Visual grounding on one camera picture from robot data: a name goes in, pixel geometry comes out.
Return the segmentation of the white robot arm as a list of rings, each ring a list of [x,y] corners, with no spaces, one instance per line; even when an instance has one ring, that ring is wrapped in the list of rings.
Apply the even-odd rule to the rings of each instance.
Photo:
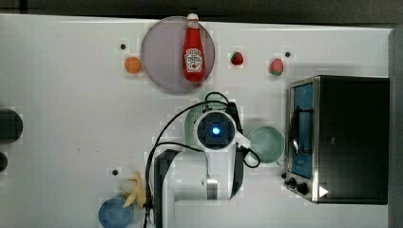
[[[211,110],[194,122],[194,152],[167,149],[154,161],[152,218],[155,228],[177,228],[178,200],[230,200],[242,185],[243,153],[251,142],[237,113]]]

